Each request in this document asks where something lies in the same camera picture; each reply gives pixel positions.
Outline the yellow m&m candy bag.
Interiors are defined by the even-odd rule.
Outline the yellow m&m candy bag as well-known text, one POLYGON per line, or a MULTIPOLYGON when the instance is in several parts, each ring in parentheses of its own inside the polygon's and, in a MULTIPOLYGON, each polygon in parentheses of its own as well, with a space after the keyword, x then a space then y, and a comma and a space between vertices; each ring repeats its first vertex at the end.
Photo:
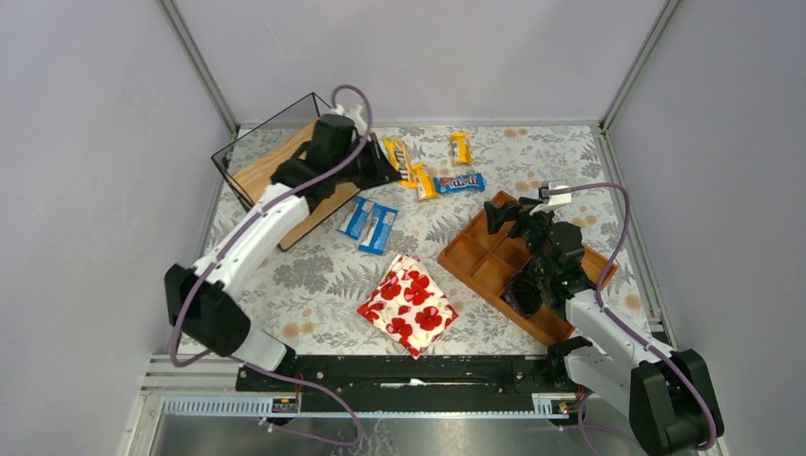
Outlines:
POLYGON ((407 188, 415 188, 417 183, 406 144, 401 139, 393 137, 383 137, 382 142, 390 163, 401 177, 398 183, 407 188))

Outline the blue white candy bar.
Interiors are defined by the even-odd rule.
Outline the blue white candy bar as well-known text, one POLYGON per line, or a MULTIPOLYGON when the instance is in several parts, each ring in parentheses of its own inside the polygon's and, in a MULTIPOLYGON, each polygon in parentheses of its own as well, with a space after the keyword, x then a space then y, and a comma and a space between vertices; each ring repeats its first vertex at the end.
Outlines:
POLYGON ((356 196, 353 203, 354 207, 337 230, 348 238, 358 240, 362 236, 367 220, 374 212, 375 202, 356 196))
POLYGON ((358 250, 373 255, 384 255, 386 244, 398 211, 377 204, 372 212, 370 229, 358 245, 358 250))

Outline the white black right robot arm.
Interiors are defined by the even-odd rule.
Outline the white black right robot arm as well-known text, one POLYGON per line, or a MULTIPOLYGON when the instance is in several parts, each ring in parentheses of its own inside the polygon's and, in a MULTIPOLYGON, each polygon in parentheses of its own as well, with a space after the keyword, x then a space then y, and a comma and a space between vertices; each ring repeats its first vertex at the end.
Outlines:
POLYGON ((583 268, 581 229, 554 220, 534 199, 484 204, 487 231, 506 229, 531 259, 510 282, 516 309, 551 309, 581 335, 549 346, 548 374, 602 396, 627 419, 649 455, 714 444, 724 423, 707 364, 696 351, 676 351, 641 334, 605 304, 583 268))

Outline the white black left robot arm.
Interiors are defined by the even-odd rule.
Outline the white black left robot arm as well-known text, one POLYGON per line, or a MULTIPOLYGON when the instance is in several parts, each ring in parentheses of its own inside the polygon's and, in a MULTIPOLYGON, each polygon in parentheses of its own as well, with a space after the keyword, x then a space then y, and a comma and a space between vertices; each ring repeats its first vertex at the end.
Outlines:
POLYGON ((314 124, 310 140, 274 172, 262 196, 236 227, 192 266, 172 265, 164 275, 167 313, 173 328, 171 363, 186 335, 205 354, 232 358, 255 369, 274 371, 294 351, 259 329, 238 301, 245 281, 281 240, 345 182, 369 189, 397 181, 399 173, 380 151, 371 121, 360 109, 337 108, 314 124))

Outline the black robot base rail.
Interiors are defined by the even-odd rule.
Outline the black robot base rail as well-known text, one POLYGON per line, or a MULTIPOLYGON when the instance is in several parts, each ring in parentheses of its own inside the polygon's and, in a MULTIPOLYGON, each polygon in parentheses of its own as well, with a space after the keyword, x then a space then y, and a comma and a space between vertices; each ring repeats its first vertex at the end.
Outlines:
POLYGON ((301 413, 562 415, 579 387, 543 355, 298 355, 278 378, 243 367, 238 392, 295 399, 301 413))

